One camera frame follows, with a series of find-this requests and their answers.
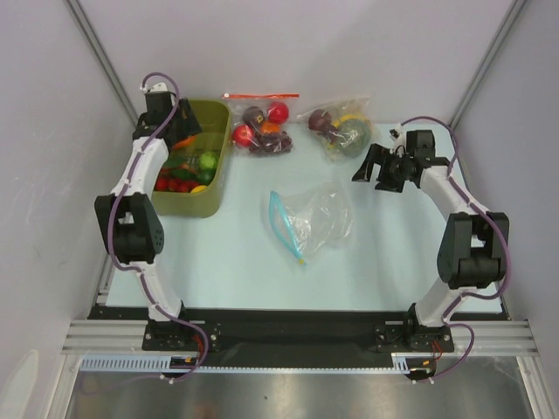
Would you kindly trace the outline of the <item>orange fake fruit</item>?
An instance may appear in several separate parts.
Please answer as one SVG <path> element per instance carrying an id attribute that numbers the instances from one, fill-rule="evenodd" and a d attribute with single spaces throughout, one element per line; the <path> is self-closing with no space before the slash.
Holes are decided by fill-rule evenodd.
<path id="1" fill-rule="evenodd" d="M 187 139 L 179 141 L 175 144 L 173 149 L 186 148 L 186 147 L 190 146 L 191 144 L 193 144 L 196 141 L 196 138 L 197 137 L 195 135 L 192 135 L 191 137 L 189 137 Z"/>

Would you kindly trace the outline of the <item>green fake fruit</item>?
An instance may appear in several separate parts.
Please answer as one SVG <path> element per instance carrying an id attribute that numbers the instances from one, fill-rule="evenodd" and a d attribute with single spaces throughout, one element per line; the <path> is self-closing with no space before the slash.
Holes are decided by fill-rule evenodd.
<path id="1" fill-rule="evenodd" d="M 204 152 L 199 158 L 199 168 L 201 170 L 216 170 L 219 157 L 213 152 Z"/>

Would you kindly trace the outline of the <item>yellow fake lemon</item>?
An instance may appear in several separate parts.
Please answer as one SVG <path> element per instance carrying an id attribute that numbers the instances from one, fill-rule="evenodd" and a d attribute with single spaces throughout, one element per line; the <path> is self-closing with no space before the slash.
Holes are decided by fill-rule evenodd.
<path id="1" fill-rule="evenodd" d="M 193 189 L 190 191 L 190 193 L 191 193 L 192 195 L 195 195 L 195 194 L 198 194 L 198 193 L 201 193 L 201 192 L 205 191 L 206 189 L 207 189 L 207 186 L 206 186 L 206 185 L 198 185 L 198 186 L 196 186 L 195 188 L 193 188 Z"/>

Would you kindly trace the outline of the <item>clear zip top bag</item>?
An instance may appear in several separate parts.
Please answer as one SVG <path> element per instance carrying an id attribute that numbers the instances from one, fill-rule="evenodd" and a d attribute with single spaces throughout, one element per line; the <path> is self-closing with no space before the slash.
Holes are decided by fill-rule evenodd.
<path id="1" fill-rule="evenodd" d="M 345 242 L 354 224 L 349 197 L 337 182 L 324 182 L 290 196 L 272 191 L 268 221 L 279 243 L 300 265 L 322 247 Z"/>

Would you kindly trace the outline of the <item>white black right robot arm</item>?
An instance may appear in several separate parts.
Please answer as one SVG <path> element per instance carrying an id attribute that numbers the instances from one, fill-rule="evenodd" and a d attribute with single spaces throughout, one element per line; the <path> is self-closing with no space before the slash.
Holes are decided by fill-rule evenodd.
<path id="1" fill-rule="evenodd" d="M 400 193 L 413 183 L 436 205 L 446 221 L 437 255 L 438 277 L 411 305 L 398 344 L 423 350 L 449 328 L 455 311 L 467 299 L 482 299 L 480 290 L 498 284 L 490 299 L 498 299 L 510 280 L 509 219 L 492 212 L 452 176 L 453 162 L 436 154 L 430 130 L 393 129 L 392 148 L 374 143 L 352 177 L 353 182 L 376 180 L 377 190 Z"/>

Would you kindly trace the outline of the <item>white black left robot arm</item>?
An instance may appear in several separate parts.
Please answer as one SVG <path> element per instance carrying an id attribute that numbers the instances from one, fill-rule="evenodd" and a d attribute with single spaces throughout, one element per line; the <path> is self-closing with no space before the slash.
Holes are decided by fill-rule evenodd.
<path id="1" fill-rule="evenodd" d="M 157 264 L 165 233 L 151 201 L 157 176 L 177 140 L 170 130 L 183 118 L 178 95 L 159 83 L 144 90 L 147 112 L 138 120 L 139 137 L 121 179 L 108 195 L 97 196 L 95 214 L 107 254 L 120 271 L 132 272 L 148 301 L 148 316 L 155 327 L 151 336 L 162 336 L 174 349 L 187 347 L 193 336 L 206 338 L 203 329 L 182 319 L 183 302 Z"/>

